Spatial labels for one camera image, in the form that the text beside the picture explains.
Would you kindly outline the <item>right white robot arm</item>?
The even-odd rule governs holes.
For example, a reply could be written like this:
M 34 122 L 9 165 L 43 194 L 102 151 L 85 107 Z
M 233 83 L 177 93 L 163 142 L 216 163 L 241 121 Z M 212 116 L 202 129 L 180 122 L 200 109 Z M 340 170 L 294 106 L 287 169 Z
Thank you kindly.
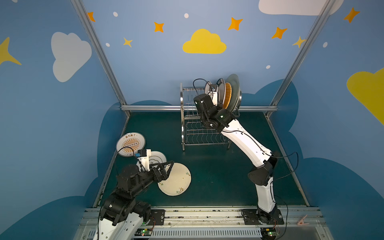
M 278 159 L 250 135 L 228 109 L 213 102 L 218 87 L 211 82 L 206 82 L 206 87 L 209 91 L 194 97 L 201 122 L 207 129 L 214 129 L 231 140 L 251 160 L 254 167 L 248 173 L 248 178 L 256 186 L 257 219 L 263 225 L 273 224 L 280 214 L 273 188 L 274 170 Z

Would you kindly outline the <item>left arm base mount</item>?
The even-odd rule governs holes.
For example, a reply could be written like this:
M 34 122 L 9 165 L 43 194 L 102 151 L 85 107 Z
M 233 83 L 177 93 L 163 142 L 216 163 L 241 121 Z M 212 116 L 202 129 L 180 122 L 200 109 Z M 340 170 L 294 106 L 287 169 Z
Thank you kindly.
M 163 226 L 165 221 L 165 210 L 154 209 L 151 212 L 146 212 L 144 215 L 143 226 Z

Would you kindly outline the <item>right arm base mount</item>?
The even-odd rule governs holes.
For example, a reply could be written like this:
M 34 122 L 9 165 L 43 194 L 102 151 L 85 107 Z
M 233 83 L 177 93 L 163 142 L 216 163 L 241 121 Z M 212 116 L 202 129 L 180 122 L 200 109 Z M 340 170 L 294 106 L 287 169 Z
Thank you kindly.
M 261 209 L 243 209 L 241 214 L 245 225 L 284 225 L 281 211 L 274 208 L 270 213 Z

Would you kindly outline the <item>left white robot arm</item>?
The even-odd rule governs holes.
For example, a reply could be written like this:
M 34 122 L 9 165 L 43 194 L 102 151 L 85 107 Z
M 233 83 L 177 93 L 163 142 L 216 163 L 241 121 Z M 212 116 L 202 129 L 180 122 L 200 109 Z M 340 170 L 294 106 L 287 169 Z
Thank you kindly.
M 151 218 L 151 205 L 137 201 L 136 196 L 152 183 L 169 178 L 174 162 L 150 165 L 141 172 L 137 165 L 128 165 L 117 176 L 117 186 L 104 201 L 98 217 L 95 240 L 131 240 L 143 223 Z

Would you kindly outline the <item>green rim Hao Wei plate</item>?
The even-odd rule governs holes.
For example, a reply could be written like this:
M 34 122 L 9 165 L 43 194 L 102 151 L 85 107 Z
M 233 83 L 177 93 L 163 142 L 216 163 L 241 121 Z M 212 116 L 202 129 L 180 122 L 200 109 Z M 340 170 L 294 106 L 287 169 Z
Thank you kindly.
M 217 86 L 218 86 L 218 103 L 222 105 L 225 99 L 225 94 L 226 94 L 225 80 L 223 78 L 220 78 L 217 81 Z

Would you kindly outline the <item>orange sunburst plate front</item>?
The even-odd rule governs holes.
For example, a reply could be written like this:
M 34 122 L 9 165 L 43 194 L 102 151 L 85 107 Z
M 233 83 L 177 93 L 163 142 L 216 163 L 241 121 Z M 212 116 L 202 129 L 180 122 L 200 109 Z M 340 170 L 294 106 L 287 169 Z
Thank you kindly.
M 214 90 L 215 90 L 215 87 L 212 86 L 212 83 L 210 81 L 207 81 L 205 85 L 204 93 L 212 97 Z

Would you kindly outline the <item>white plate with black motif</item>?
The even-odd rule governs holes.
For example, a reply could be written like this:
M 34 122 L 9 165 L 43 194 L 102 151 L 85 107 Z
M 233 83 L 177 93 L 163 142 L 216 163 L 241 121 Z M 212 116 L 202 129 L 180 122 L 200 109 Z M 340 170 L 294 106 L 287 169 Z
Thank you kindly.
M 155 163 L 164 163 L 167 161 L 165 155 L 161 152 L 158 151 L 152 151 L 152 155 L 149 158 L 150 160 L 150 165 L 155 164 Z

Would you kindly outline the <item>large pale green plate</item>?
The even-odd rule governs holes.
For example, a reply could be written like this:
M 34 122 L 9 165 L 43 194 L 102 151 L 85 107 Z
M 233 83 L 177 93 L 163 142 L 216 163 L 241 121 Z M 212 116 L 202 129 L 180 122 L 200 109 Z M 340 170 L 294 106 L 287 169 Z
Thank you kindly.
M 237 107 L 241 95 L 239 77 L 236 74 L 231 74 L 227 78 L 226 83 L 229 83 L 232 88 L 231 100 L 227 107 L 227 110 L 232 113 Z

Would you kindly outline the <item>yellow woven plate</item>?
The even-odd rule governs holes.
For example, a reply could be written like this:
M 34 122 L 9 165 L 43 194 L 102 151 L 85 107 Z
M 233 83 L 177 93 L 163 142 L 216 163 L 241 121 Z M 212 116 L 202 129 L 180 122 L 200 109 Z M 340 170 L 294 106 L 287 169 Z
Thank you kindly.
M 232 86 L 230 83 L 225 83 L 225 97 L 223 100 L 223 108 L 227 109 L 232 98 Z

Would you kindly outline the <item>steel two-tier dish rack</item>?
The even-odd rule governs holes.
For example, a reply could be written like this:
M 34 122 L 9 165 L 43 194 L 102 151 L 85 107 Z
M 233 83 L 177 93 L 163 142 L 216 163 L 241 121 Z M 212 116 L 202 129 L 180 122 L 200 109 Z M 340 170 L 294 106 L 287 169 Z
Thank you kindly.
M 205 94 L 204 90 L 205 86 L 202 88 L 180 86 L 181 107 L 196 107 L 195 111 L 181 111 L 183 150 L 185 146 L 231 144 L 231 140 L 217 130 L 222 124 L 215 118 L 218 112 L 231 112 L 224 109 L 223 104 L 218 103 L 214 106 L 211 97 Z M 237 117 L 238 111 L 235 109 L 231 114 Z

